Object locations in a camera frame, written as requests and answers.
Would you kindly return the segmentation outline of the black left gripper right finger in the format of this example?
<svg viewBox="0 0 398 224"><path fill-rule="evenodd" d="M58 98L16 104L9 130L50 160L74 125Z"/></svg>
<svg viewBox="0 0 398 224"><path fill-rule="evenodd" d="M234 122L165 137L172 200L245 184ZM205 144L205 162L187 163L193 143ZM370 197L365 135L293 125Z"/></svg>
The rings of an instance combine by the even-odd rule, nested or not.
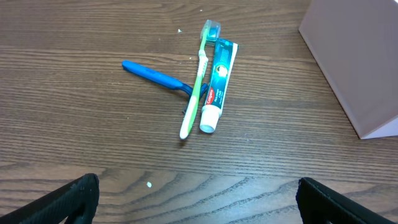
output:
<svg viewBox="0 0 398 224"><path fill-rule="evenodd" d="M295 198L303 224L394 224L309 177L298 181Z"/></svg>

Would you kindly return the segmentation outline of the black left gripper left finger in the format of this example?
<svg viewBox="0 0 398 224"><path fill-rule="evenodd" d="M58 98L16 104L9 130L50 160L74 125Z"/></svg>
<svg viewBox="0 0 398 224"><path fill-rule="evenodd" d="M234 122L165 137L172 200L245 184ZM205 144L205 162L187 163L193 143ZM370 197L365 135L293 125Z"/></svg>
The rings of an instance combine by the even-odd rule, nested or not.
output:
<svg viewBox="0 0 398 224"><path fill-rule="evenodd" d="M98 176L89 173L1 217L1 223L91 224L99 204Z"/></svg>

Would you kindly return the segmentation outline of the Colgate toothpaste tube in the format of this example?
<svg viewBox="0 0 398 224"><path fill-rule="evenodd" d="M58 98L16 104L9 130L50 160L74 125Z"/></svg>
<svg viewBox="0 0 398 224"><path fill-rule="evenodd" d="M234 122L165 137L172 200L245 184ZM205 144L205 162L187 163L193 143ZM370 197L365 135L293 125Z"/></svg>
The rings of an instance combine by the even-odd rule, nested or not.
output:
<svg viewBox="0 0 398 224"><path fill-rule="evenodd" d="M239 45L226 39L218 39L211 69L206 99L201 109L200 129L213 133L223 113L226 91Z"/></svg>

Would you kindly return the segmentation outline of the green white toothbrush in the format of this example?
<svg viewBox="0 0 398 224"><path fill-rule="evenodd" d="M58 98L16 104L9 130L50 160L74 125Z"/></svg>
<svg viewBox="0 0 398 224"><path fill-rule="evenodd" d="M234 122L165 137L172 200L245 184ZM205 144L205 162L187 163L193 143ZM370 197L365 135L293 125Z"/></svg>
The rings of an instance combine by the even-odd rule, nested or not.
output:
<svg viewBox="0 0 398 224"><path fill-rule="evenodd" d="M208 65L208 57L206 56L205 46L214 45L215 41L220 36L221 24L216 21L207 20L201 31L201 43L198 51L198 70L195 84L193 86L193 91L188 102L187 110L180 128L180 139L185 140L190 131L197 115L198 102L200 100L200 91L203 77L206 73L206 68Z"/></svg>

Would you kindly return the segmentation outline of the white cardboard box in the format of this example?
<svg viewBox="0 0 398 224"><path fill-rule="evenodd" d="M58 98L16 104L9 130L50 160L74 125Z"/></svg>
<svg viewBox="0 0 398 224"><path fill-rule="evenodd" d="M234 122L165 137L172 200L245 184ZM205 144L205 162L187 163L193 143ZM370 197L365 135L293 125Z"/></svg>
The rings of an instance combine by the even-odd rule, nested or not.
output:
<svg viewBox="0 0 398 224"><path fill-rule="evenodd" d="M359 138L397 135L397 1L313 0L298 30Z"/></svg>

